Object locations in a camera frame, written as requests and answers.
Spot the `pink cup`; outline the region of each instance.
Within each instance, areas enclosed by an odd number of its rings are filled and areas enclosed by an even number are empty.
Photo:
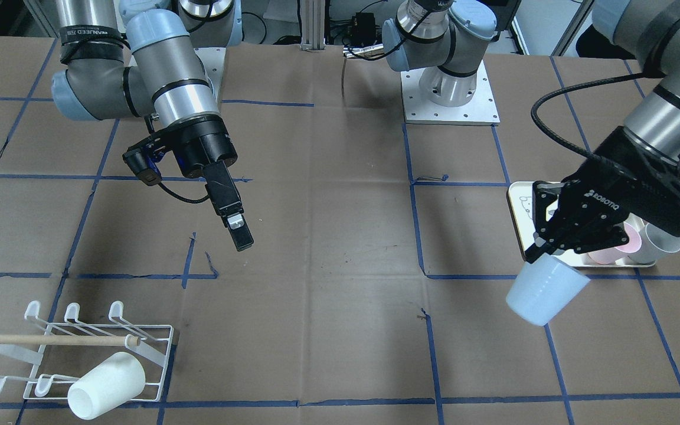
[[[624,221],[623,229],[626,231],[626,236],[629,237],[629,242],[620,247],[606,248],[604,250],[593,251],[589,253],[589,258],[597,264],[615,263],[616,260],[624,258],[629,254],[635,253],[642,248],[642,237],[639,232],[634,229],[634,226],[629,225]]]

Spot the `cup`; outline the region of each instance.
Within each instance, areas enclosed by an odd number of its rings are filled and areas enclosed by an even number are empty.
[[[625,221],[623,222],[623,229],[626,231],[626,237],[629,238],[628,244],[621,245],[620,247],[593,251],[588,254],[589,258],[593,259],[597,264],[610,264],[639,251],[639,249],[642,248],[642,237],[639,236],[639,232],[636,231],[634,226],[629,225],[629,223],[626,223]]]
[[[143,391],[146,373],[129,352],[116,352],[91,369],[67,391],[67,404],[86,420],[105,414]]]
[[[629,258],[639,264],[652,263],[668,254],[680,251],[680,237],[673,236],[661,228],[656,228],[651,223],[647,223],[639,231],[639,235],[642,237],[642,248],[629,255]]]
[[[505,301],[524,320],[544,326],[588,282],[586,275],[545,253],[534,264],[524,264]]]

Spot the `light blue cup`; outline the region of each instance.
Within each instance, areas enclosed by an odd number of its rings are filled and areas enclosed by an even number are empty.
[[[524,320],[544,326],[588,283],[589,278],[577,269],[542,254],[534,264],[524,264],[505,301]]]

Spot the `gray cup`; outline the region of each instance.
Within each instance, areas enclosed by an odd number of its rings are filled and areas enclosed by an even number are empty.
[[[652,224],[648,223],[639,234],[642,236],[642,248],[629,255],[629,258],[637,263],[652,263],[680,251],[680,237],[673,236]]]

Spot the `white tray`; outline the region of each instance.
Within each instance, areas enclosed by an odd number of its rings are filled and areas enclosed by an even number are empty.
[[[508,188],[508,205],[511,208],[511,215],[513,216],[513,224],[518,235],[518,244],[521,245],[521,255],[524,251],[534,243],[534,220],[532,220],[532,183],[533,181],[516,181],[510,188]],[[548,218],[555,212],[555,204],[551,204],[548,208]],[[634,226],[637,231],[645,226],[644,221],[636,215],[629,215],[626,219],[629,225]],[[564,263],[573,267],[595,268],[595,269],[613,269],[613,268],[633,268],[633,267],[652,267],[656,263],[640,264],[636,261],[624,257],[615,261],[612,264],[597,264],[593,259],[584,254],[574,253],[572,250],[567,250],[561,255],[557,256],[563,260]]]

